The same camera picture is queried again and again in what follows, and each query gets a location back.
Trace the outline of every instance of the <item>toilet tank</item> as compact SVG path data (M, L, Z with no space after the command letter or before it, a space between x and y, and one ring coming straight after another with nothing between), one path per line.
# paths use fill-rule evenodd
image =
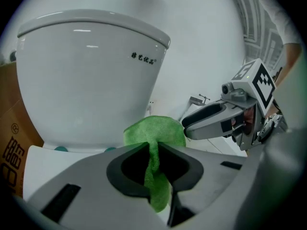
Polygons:
M108 11L60 11L20 27L17 75L46 147L122 145L144 117L170 38Z

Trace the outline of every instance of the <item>white sleeve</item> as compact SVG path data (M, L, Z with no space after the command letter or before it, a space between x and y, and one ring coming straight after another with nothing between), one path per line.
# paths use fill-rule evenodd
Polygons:
M270 19L276 25L283 44L300 43L300 35L286 11L276 0L259 0Z

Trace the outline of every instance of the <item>cardboard box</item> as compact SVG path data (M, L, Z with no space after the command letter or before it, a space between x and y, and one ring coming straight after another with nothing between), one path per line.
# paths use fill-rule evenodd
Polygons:
M24 107L16 62L0 67L0 176L15 195L23 197L24 167L31 145L44 142Z

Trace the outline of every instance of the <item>green microfiber towel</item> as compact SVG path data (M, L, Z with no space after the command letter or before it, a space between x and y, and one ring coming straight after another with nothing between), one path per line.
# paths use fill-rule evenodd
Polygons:
M183 127L178 121L165 116L149 116L124 131L125 145L146 141L149 143L150 157L144 186L149 188L152 207L156 212L160 212L168 203L170 186L164 173L159 170L158 142L185 147L186 139Z

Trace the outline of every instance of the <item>white toilet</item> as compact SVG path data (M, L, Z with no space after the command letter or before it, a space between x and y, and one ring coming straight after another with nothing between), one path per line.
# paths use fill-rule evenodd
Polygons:
M44 148L103 151L144 117L168 35L99 10L60 11L23 24L17 74Z

